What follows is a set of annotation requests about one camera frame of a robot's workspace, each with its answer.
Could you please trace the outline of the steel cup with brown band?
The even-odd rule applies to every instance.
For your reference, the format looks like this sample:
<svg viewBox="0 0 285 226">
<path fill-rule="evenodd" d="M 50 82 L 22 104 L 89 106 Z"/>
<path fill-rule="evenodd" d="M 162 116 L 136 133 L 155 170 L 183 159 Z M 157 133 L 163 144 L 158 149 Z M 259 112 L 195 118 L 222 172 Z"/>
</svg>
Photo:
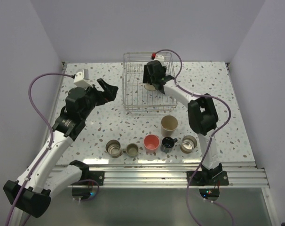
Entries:
<svg viewBox="0 0 285 226">
<path fill-rule="evenodd" d="M 151 92 L 156 91 L 155 87 L 151 84 L 145 83 L 144 87 L 147 91 L 151 91 Z"/>
</svg>

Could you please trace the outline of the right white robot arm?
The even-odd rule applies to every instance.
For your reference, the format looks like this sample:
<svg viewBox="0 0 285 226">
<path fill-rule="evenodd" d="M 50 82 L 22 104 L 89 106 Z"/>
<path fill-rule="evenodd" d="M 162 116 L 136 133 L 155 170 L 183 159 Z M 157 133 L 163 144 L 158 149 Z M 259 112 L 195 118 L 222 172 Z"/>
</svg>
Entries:
<svg viewBox="0 0 285 226">
<path fill-rule="evenodd" d="M 215 141 L 218 114 L 212 97 L 208 94 L 195 94 L 182 88 L 176 83 L 176 78 L 167 74 L 166 67 L 158 60 L 152 60 L 144 65 L 143 83 L 152 85 L 155 90 L 175 98 L 187 107 L 189 126 L 198 136 L 202 153 L 201 171 L 195 171 L 192 179 L 195 182 L 212 185 L 222 173 Z"/>
</svg>

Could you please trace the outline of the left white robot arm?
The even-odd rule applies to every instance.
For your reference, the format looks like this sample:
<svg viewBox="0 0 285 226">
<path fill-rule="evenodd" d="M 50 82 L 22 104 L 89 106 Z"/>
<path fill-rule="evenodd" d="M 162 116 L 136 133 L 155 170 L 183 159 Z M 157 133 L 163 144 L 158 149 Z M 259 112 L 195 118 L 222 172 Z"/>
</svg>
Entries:
<svg viewBox="0 0 285 226">
<path fill-rule="evenodd" d="M 88 166 L 80 161 L 72 161 L 63 177 L 53 189 L 46 189 L 45 182 L 69 146 L 85 128 L 85 121 L 96 106 L 114 101 L 118 87 L 107 84 L 103 79 L 97 82 L 102 87 L 99 91 L 94 85 L 86 88 L 77 86 L 68 92 L 65 106 L 53 126 L 49 126 L 50 136 L 43 148 L 27 170 L 16 180 L 8 180 L 3 190 L 12 205 L 35 218 L 41 217 L 51 202 L 51 195 L 66 186 L 78 183 L 86 184 L 90 179 Z"/>
</svg>

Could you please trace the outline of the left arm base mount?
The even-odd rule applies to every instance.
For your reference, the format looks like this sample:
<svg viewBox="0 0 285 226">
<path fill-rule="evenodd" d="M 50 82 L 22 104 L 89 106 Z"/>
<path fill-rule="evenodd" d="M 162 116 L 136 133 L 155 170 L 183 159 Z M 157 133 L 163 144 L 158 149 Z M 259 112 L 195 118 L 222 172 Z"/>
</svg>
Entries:
<svg viewBox="0 0 285 226">
<path fill-rule="evenodd" d="M 95 186 L 98 184 L 99 186 L 103 186 L 103 182 L 105 179 L 104 171 L 89 171 L 88 175 L 85 178 L 81 178 L 80 181 L 73 183 L 75 186 Z"/>
</svg>

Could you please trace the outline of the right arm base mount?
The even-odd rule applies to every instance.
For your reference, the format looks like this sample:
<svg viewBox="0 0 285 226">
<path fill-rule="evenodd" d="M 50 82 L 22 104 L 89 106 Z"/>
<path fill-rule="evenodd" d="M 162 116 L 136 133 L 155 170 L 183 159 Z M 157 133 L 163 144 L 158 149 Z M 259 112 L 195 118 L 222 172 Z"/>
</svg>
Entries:
<svg viewBox="0 0 285 226">
<path fill-rule="evenodd" d="M 195 171 L 186 172 L 187 182 L 189 182 L 194 172 Z M 189 182 L 190 186 L 228 186 L 229 184 L 230 183 L 226 171 L 222 171 L 215 177 L 211 177 L 203 171 L 197 171 L 191 182 Z"/>
</svg>

